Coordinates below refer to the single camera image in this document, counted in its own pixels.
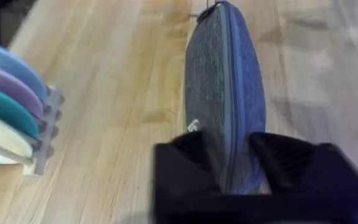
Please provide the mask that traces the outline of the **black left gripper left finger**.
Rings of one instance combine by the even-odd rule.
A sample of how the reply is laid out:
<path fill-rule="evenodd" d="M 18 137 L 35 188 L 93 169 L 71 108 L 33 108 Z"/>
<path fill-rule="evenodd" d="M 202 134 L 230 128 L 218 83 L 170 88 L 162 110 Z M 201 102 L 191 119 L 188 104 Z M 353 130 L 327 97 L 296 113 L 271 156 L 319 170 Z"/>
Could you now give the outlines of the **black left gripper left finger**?
<path fill-rule="evenodd" d="M 185 133 L 154 145 L 154 195 L 218 194 L 204 133 Z"/>

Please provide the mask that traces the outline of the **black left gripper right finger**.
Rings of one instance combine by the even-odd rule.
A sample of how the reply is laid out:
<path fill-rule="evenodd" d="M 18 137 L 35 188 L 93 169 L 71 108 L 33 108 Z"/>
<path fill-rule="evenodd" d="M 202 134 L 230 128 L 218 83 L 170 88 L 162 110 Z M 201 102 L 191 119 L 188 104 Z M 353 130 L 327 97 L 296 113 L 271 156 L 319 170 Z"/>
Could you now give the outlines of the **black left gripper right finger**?
<path fill-rule="evenodd" d="M 274 193 L 358 196 L 358 170 L 335 144 L 256 132 L 249 149 Z"/>

